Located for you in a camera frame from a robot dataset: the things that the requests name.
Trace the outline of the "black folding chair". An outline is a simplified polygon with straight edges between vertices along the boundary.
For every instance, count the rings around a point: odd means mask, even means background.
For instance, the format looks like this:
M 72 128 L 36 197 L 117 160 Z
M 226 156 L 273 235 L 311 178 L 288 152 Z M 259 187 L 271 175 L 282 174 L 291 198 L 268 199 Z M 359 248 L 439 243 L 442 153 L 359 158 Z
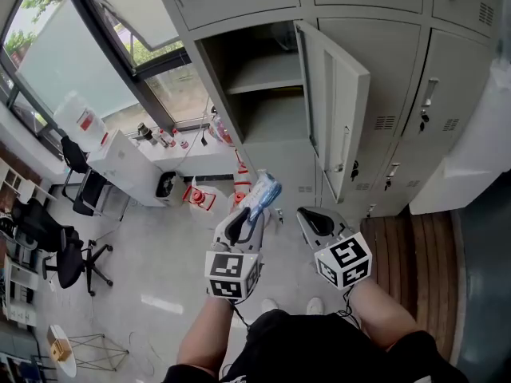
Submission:
M 64 161 L 69 168 L 69 173 L 62 186 L 61 193 L 73 204 L 73 210 L 81 215 L 89 217 L 95 215 L 106 216 L 121 222 L 127 210 L 130 197 L 127 196 L 124 207 L 121 209 L 118 217 L 106 213 L 105 207 L 109 201 L 112 190 L 116 186 L 88 165 L 87 155 L 81 150 L 77 143 L 69 138 L 69 136 L 62 137 L 61 147 Z M 66 189 L 74 173 L 82 174 L 83 177 L 79 183 L 77 194 L 72 198 L 67 194 Z

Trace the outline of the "dark thermos bottle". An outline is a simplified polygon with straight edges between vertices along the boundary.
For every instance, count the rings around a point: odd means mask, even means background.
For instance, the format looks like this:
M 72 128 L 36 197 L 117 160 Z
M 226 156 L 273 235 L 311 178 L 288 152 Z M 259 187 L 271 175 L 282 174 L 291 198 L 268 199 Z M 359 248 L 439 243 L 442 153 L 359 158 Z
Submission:
M 139 123 L 137 126 L 137 133 L 139 139 L 148 141 L 152 146 L 157 144 L 156 139 L 153 136 L 152 130 L 148 128 L 144 123 Z

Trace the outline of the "locker door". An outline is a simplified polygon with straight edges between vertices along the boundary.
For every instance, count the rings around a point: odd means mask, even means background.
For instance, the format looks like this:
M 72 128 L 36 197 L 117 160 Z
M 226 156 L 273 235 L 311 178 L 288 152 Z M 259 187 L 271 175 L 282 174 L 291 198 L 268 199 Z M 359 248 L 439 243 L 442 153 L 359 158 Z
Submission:
M 308 136 L 333 199 L 348 193 L 370 91 L 370 71 L 305 21 L 294 21 Z

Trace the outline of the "black jacket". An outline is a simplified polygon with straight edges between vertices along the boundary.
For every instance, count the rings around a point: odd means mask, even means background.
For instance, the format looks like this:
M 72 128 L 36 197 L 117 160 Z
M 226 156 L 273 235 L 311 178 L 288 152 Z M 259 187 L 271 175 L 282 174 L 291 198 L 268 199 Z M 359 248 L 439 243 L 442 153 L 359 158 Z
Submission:
M 61 230 L 59 224 L 42 204 L 32 198 L 27 203 L 16 199 L 11 215 L 18 229 L 37 242 L 37 248 L 47 252 L 61 249 Z

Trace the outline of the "clear water jug red label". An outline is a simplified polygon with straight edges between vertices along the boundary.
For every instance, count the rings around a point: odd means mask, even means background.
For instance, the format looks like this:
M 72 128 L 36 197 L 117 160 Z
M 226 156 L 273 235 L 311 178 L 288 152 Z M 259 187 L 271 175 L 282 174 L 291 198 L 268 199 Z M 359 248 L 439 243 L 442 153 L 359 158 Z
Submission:
M 53 118 L 59 128 L 87 153 L 99 150 L 108 136 L 103 120 L 76 91 L 65 96 Z

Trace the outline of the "white black trash bin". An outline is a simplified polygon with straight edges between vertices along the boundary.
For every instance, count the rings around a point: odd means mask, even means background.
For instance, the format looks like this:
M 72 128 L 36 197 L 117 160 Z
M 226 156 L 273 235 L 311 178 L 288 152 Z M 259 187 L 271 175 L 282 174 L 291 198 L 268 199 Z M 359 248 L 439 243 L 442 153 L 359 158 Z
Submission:
M 170 207 L 179 207 L 183 203 L 187 184 L 176 172 L 164 172 L 156 188 L 156 197 Z

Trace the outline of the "small wooden box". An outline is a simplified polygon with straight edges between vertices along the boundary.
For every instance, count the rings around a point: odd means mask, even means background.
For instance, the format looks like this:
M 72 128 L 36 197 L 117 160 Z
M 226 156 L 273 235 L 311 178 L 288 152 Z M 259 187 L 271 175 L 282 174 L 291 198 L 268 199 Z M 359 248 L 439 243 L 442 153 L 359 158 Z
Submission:
M 72 354 L 69 342 L 64 338 L 52 337 L 48 340 L 50 344 L 50 356 L 56 361 L 67 361 L 69 356 Z

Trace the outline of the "person's left forearm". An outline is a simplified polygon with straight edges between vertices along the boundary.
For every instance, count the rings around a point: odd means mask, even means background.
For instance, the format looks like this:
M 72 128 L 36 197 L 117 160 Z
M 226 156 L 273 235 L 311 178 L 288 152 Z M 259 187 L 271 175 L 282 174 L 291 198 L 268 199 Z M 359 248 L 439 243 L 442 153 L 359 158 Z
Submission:
M 227 353 L 232 316 L 228 300 L 208 296 L 180 344 L 176 363 L 218 377 Z

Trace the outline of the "person's right forearm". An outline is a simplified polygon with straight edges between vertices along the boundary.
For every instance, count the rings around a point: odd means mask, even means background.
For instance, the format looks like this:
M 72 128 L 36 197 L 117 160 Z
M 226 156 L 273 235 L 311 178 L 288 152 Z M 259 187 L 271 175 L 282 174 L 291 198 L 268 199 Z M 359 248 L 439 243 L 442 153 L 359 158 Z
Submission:
M 411 314 L 372 278 L 355 284 L 350 303 L 370 339 L 382 349 L 389 350 L 401 338 L 419 331 Z

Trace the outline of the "white round side table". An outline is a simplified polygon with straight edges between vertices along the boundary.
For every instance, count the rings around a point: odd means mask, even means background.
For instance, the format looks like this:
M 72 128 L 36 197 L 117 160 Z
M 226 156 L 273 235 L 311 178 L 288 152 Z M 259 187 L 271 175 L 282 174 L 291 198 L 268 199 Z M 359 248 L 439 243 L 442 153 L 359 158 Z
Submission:
M 68 377 L 76 377 L 77 376 L 77 361 L 73 353 L 73 348 L 71 346 L 70 340 L 68 339 L 67 335 L 65 334 L 64 330 L 59 325 L 50 325 L 47 330 L 47 341 L 52 338 L 64 338 L 69 342 L 69 345 L 72 350 L 72 354 L 69 356 L 67 361 L 60 361 L 55 362 L 56 365 L 59 366 L 59 368 L 68 376 Z

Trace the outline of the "black office chair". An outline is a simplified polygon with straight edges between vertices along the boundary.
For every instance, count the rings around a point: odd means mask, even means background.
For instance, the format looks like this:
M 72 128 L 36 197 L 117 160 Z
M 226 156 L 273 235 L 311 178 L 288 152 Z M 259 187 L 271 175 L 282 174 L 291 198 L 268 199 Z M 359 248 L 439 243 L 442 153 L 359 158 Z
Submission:
M 47 263 L 50 260 L 49 256 L 42 260 L 42 277 L 44 280 L 48 278 L 49 272 L 56 273 L 61 288 L 67 289 L 76 283 L 82 273 L 85 273 L 87 291 L 91 297 L 95 296 L 92 289 L 92 273 L 99 276 L 109 287 L 113 286 L 113 281 L 107 278 L 96 265 L 96 261 L 105 251 L 113 251 L 112 245 L 104 244 L 93 253 L 97 241 L 89 239 L 87 246 L 84 247 L 84 242 L 71 226 L 61 229 L 59 241 L 59 247 L 55 251 L 56 264 L 49 265 Z

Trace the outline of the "white cubby shelf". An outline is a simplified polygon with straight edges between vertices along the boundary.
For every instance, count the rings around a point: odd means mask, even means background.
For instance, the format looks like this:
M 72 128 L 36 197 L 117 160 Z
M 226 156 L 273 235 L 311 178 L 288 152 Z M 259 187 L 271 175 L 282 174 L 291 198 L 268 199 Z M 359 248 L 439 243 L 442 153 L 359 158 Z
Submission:
M 57 199 L 47 190 L 41 188 L 35 182 L 25 179 L 14 168 L 0 158 L 0 195 L 7 197 L 10 202 L 13 198 L 22 203 L 28 203 L 31 199 L 37 199 L 41 204 L 46 201 Z

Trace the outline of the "grey metal locker cabinet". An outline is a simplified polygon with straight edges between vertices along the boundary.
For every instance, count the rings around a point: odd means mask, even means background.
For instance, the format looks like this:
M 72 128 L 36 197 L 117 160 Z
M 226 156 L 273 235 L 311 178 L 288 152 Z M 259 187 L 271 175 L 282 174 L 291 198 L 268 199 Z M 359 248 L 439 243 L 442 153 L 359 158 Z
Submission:
M 352 219 L 397 215 L 465 130 L 485 86 L 502 0 L 162 0 L 252 170 L 283 185 L 276 207 L 333 207 Z M 299 51 L 277 22 L 305 21 L 370 71 L 356 160 L 336 203 L 308 136 Z M 420 132 L 420 112 L 430 121 Z M 387 176 L 392 185 L 384 191 Z

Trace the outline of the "white window ledge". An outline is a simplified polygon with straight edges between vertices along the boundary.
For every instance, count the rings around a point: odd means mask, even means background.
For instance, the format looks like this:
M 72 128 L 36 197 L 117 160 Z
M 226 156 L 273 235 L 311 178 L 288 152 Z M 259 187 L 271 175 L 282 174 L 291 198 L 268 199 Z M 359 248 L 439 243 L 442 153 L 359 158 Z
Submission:
M 221 144 L 208 132 L 199 130 L 182 133 L 189 143 L 187 149 L 179 144 L 164 148 L 160 144 L 152 146 L 148 141 L 137 142 L 137 148 L 161 171 L 176 171 L 182 176 L 216 176 L 232 174 L 237 169 L 235 149 Z M 203 146 L 204 137 L 208 142 Z

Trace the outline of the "blue and white packet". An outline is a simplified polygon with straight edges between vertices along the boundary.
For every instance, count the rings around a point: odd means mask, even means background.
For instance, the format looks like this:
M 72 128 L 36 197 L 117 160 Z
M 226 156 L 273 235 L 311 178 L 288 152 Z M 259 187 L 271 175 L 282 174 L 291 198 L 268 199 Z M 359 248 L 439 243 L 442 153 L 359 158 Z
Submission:
M 282 191 L 282 184 L 267 170 L 258 171 L 258 179 L 252 190 L 239 204 L 240 209 L 250 210 L 247 222 L 254 226 L 263 210 L 270 207 Z

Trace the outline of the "black window frame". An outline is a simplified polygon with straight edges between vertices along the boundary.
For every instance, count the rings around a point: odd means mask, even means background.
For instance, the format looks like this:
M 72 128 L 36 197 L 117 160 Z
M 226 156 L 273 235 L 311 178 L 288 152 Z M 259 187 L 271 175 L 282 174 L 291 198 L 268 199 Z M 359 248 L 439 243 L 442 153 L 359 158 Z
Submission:
M 71 94 L 132 137 L 197 128 L 209 102 L 161 0 L 0 0 L 0 101 L 56 156 Z

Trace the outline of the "person's black clothing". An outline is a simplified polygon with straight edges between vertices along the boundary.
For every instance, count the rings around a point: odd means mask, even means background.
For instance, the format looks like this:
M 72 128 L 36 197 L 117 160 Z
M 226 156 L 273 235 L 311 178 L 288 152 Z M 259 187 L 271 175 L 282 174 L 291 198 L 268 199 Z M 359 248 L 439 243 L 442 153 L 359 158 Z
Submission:
M 251 326 L 221 383 L 469 383 L 425 331 L 377 347 L 337 314 L 273 310 Z

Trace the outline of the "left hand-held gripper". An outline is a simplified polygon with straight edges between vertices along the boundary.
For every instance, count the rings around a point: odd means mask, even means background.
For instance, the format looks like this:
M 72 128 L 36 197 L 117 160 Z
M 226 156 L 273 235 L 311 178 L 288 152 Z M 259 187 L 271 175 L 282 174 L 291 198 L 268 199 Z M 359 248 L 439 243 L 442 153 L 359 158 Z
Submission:
M 215 229 L 204 266 L 207 292 L 212 297 L 244 301 L 259 281 L 265 215 L 261 213 L 249 223 L 250 214 L 249 207 L 236 209 Z

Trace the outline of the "wooden slat decking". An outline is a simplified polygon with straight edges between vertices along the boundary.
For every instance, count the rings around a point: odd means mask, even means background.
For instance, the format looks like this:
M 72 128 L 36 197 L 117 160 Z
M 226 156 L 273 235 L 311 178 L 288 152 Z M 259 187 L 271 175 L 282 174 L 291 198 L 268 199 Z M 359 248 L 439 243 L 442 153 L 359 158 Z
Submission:
M 452 215 L 412 215 L 406 208 L 396 216 L 365 218 L 360 230 L 373 253 L 372 278 L 455 363 L 464 278 Z

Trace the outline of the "pink cartoon print bag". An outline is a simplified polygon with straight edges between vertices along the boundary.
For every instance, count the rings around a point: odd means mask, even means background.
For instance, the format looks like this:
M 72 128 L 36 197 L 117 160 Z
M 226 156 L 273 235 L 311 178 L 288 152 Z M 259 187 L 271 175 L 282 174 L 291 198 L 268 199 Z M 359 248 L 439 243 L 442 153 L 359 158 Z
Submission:
M 228 130 L 224 127 L 224 123 L 218 113 L 210 113 L 209 115 L 209 128 L 208 131 L 212 137 L 217 139 L 219 142 L 234 147 L 232 138 L 228 133 Z

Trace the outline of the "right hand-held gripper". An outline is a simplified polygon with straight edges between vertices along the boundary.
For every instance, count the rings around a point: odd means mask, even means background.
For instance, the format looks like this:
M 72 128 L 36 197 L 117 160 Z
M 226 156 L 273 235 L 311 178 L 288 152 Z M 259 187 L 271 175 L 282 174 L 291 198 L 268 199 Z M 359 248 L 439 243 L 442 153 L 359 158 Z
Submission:
M 370 276 L 372 253 L 360 232 L 329 215 L 302 207 L 296 218 L 306 240 L 315 251 L 315 267 L 321 278 L 338 290 L 345 290 Z

